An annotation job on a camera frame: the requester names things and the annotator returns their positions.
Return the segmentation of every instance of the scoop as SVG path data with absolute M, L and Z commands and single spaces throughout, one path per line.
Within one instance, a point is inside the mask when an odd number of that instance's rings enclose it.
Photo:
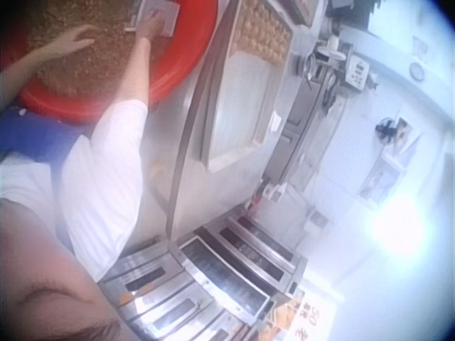
M 126 32 L 136 32 L 137 24 L 151 11 L 158 11 L 164 17 L 163 37 L 172 37 L 176 28 L 180 5 L 166 0 L 135 0 L 130 8 L 131 21 L 125 24 Z

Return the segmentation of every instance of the baked goods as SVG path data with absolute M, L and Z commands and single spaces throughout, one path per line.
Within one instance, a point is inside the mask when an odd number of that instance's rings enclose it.
M 230 54 L 241 50 L 273 65 L 286 60 L 291 34 L 265 0 L 244 0 L 240 5 Z
M 69 28 L 91 23 L 99 31 L 81 38 L 95 44 L 72 55 L 53 60 L 38 71 L 38 77 L 52 92 L 64 96 L 101 96 L 118 87 L 135 41 L 134 33 L 124 32 L 132 0 L 39 0 L 29 9 L 28 48 L 50 42 Z M 170 38 L 154 41 L 151 62 L 163 55 Z

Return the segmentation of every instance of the hair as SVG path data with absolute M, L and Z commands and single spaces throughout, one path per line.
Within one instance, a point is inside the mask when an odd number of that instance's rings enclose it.
M 120 321 L 112 320 L 108 323 L 91 325 L 77 332 L 63 333 L 36 341 L 114 341 L 119 337 L 120 329 Z

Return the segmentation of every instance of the bright light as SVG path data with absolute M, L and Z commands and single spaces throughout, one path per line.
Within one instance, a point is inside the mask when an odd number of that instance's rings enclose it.
M 425 227 L 411 197 L 395 197 L 373 220 L 373 236 L 387 253 L 410 260 L 419 256 L 425 242 Z

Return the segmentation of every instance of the white sleeve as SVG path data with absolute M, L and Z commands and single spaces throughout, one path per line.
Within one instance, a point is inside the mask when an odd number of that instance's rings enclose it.
M 92 138 L 81 136 L 62 169 L 61 207 L 75 255 L 99 281 L 137 223 L 143 180 L 139 147 L 147 106 L 112 105 Z

